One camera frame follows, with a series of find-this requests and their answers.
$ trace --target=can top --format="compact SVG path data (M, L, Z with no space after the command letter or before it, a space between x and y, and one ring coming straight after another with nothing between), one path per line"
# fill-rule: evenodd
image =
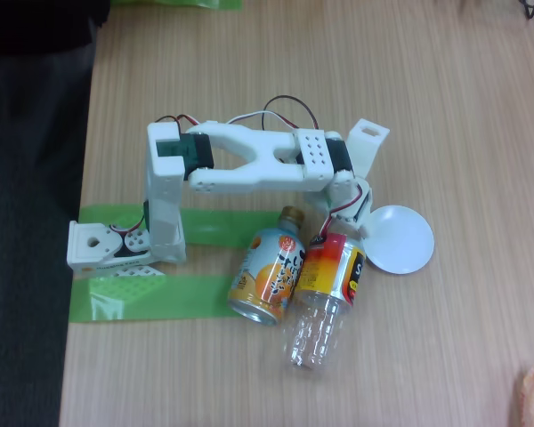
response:
M281 211L279 220L290 221L294 223L294 225L296 225L300 229L301 226L303 226L304 212L298 207L285 206L283 210Z

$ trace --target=clear plastic bottle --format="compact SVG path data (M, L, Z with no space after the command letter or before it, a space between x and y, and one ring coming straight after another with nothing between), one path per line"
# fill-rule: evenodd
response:
M320 371L332 361L364 259L344 235L311 243L285 321L285 359L294 366Z
M305 369L320 370L336 348L344 315L351 307L334 296L302 291L295 295L286 329L287 359Z

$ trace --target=wood grain surface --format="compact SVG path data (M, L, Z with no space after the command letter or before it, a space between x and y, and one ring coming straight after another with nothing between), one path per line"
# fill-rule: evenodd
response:
M341 362L319 379L284 368L279 329L243 318L72 324L61 425L520 425L534 364L534 20L514 0L115 8L99 33L82 205L142 201L157 117L223 121L279 93L323 129L346 135L365 117L392 130L368 177L374 206L420 212L431 262L401 277L365 269ZM295 193L183 201L287 203L313 212ZM309 221L306 237L321 217ZM234 273L240 256L193 248L182 270Z

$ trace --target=can label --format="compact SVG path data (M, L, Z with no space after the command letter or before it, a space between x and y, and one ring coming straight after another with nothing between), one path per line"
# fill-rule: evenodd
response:
M344 234L317 236L309 246L296 290L322 292L353 305L365 260L364 252Z
M300 240L284 230L257 233L231 284L230 299L245 300L281 319L305 257Z

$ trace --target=green tape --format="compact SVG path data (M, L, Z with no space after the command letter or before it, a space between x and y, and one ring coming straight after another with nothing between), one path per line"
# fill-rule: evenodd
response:
M227 276L150 276L76 280L70 322L237 316Z
M210 9L241 9L243 0L111 0L111 4L164 4L168 6L199 6Z
M188 245L246 248L258 230L274 227L280 211L205 211L181 209ZM142 205L92 205L82 207L79 222L132 227L142 217Z
M79 222L131 227L141 205L82 207ZM277 223L279 212L182 209L186 242L245 248L254 234ZM231 276L150 276L75 280L69 322L237 316L226 305Z

